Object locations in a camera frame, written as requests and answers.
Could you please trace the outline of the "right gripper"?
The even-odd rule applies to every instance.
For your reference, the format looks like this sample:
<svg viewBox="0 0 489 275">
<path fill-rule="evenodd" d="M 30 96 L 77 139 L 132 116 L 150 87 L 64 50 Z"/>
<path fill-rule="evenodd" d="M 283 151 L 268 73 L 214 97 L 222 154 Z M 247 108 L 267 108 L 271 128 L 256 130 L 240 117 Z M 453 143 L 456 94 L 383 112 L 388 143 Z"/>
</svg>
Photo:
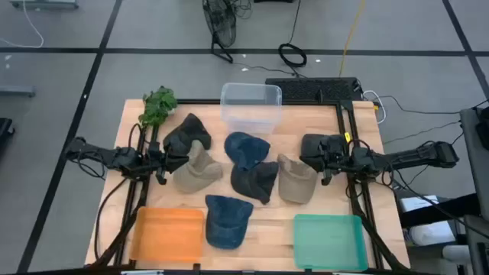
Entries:
<svg viewBox="0 0 489 275">
<path fill-rule="evenodd" d="M 321 150 L 302 150 L 301 160 L 315 171 L 323 171 L 323 186 L 329 185 L 333 176 L 340 172 L 353 172 L 344 135 L 325 136 L 321 140 Z"/>
</svg>

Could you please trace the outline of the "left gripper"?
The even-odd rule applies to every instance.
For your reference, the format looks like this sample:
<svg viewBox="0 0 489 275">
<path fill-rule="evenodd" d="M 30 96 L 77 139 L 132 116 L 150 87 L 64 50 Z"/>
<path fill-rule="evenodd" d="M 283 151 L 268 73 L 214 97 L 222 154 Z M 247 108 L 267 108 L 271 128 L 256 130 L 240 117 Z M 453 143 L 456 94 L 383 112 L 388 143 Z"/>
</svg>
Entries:
<svg viewBox="0 0 489 275">
<path fill-rule="evenodd" d="M 150 161 L 151 169 L 155 172 L 155 176 L 160 185 L 166 185 L 167 180 L 164 177 L 166 173 L 165 163 L 166 155 L 160 150 L 158 141 L 150 141 L 147 149 L 148 160 Z M 187 155 L 167 154 L 167 172 L 174 173 L 189 160 Z"/>
</svg>

